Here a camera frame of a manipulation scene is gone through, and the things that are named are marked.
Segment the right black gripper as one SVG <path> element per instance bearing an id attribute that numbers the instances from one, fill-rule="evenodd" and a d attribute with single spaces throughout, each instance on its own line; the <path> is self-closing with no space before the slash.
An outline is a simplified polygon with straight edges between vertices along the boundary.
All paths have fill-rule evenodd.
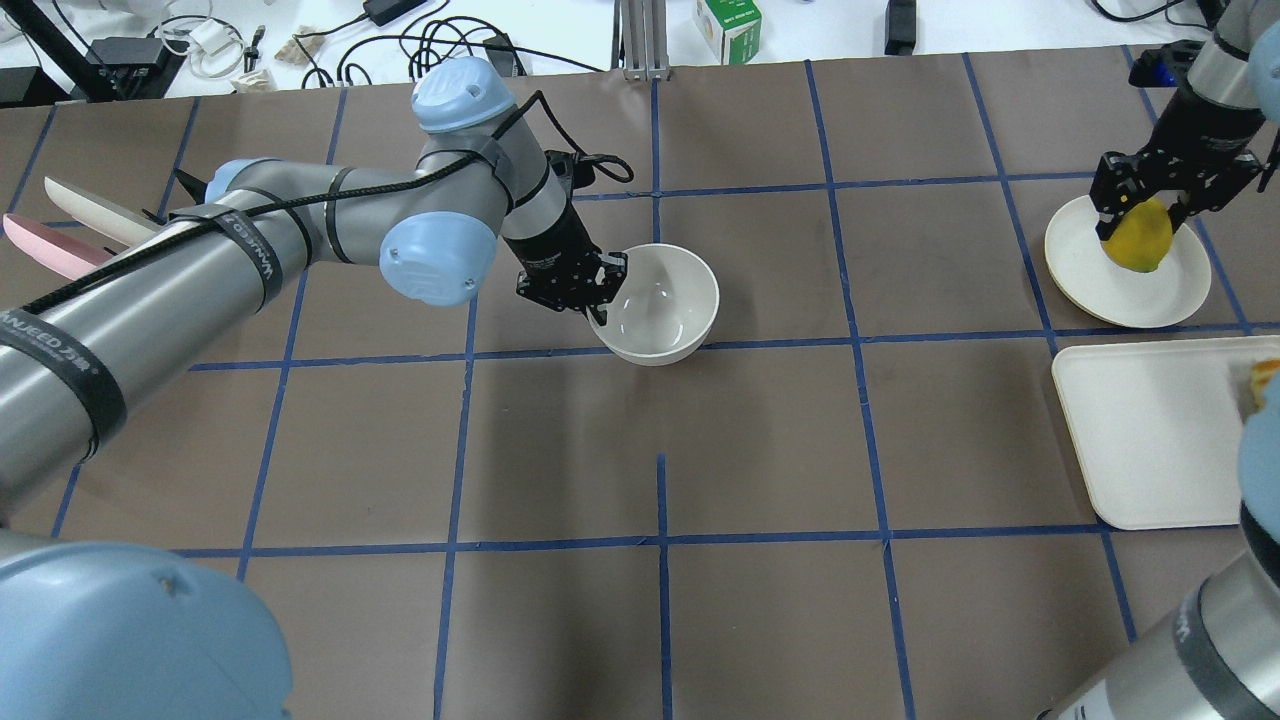
<path id="1" fill-rule="evenodd" d="M 1091 204 L 1100 223 L 1119 223 L 1139 204 L 1164 192 L 1176 200 L 1171 222 L 1225 209 L 1263 172 L 1249 149 L 1225 152 L 1171 150 L 1156 142 L 1134 154 L 1106 151 L 1091 184 Z"/>

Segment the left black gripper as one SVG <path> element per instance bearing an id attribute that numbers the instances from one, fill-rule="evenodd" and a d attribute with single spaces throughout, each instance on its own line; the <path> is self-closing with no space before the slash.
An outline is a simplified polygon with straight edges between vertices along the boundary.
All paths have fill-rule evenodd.
<path id="1" fill-rule="evenodd" d="M 594 327 L 604 328 L 627 274 L 626 252 L 571 250 L 552 259 L 549 266 L 521 270 L 516 293 L 553 311 L 588 311 Z"/>

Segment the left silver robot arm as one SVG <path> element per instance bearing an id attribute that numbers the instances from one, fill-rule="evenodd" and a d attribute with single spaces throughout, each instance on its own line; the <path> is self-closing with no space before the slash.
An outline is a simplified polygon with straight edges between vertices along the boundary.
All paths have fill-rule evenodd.
<path id="1" fill-rule="evenodd" d="M 518 104 L 480 56 L 413 87 L 410 174 L 260 158 L 133 249 L 3 313 L 3 512 L 93 457 L 129 415 L 317 261 L 376 266 L 452 307 L 499 242 L 518 295 L 605 323 L 628 272 L 591 242 Z M 5 719 L 287 719 L 285 638 L 246 584 L 142 544 L 3 532 Z"/>

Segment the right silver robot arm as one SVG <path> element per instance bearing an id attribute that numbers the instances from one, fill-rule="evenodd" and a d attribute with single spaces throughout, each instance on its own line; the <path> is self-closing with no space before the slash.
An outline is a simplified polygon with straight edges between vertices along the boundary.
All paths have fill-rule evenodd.
<path id="1" fill-rule="evenodd" d="M 1156 328 L 1204 301 L 1187 222 L 1219 211 L 1277 155 L 1277 4 L 1231 1 L 1134 154 L 1106 152 L 1088 195 L 1044 236 L 1055 284 L 1105 322 Z M 1066 348 L 1052 378 L 1097 512 L 1124 528 L 1187 524 L 1193 500 L 1238 501 L 1244 550 L 1044 719 L 1275 719 L 1279 678 L 1277 382 L 1208 341 Z"/>

